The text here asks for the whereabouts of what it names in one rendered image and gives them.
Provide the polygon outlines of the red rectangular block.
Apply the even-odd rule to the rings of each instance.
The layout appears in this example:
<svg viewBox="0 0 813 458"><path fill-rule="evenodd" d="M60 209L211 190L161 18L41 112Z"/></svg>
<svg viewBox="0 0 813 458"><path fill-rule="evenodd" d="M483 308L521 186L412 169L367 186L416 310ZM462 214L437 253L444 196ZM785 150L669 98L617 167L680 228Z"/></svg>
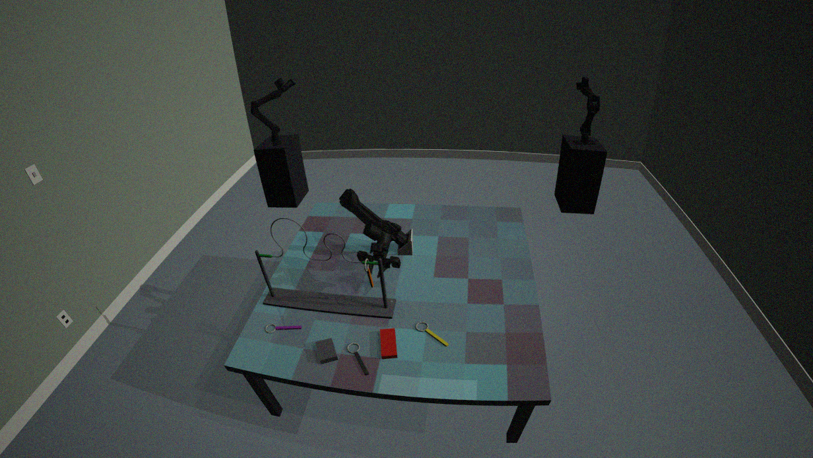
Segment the red rectangular block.
<svg viewBox="0 0 813 458"><path fill-rule="evenodd" d="M381 359L397 358L395 329L381 329Z"/></svg>

